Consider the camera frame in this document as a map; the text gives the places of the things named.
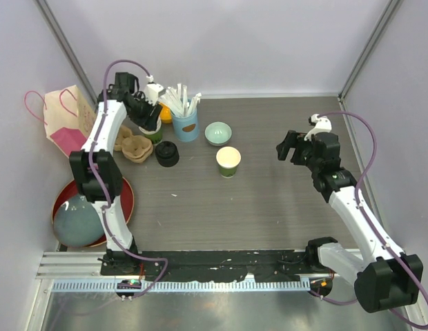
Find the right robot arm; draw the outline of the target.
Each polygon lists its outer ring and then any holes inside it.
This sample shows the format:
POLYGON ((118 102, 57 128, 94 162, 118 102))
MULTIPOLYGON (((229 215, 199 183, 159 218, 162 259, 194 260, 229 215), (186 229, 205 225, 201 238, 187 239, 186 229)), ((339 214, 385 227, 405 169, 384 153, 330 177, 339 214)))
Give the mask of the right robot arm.
POLYGON ((358 303, 369 313, 415 304, 420 291, 405 268, 419 281, 422 261, 415 254, 405 254, 369 208, 360 208, 365 200, 356 191, 355 177, 340 165, 338 136, 321 132, 307 139, 304 133, 290 130, 276 150, 281 161, 292 151, 291 163, 311 171, 314 188, 343 220, 361 253, 356 257, 331 237, 310 240, 306 267, 339 274, 353 286, 358 303))

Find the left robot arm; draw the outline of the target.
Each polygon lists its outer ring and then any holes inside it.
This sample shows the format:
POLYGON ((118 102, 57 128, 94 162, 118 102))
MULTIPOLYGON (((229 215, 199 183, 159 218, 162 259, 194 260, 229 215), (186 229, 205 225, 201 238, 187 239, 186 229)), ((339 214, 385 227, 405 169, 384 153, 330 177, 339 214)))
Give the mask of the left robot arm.
POLYGON ((126 118, 138 126, 154 128, 162 107, 162 85, 148 76, 145 88, 128 72, 118 72, 97 97, 97 118, 85 144, 70 153, 69 162, 79 194, 86 197, 99 216, 106 237, 106 253, 101 258, 104 276, 132 275, 140 267, 134 237, 121 204, 123 176, 113 157, 121 124, 126 118))

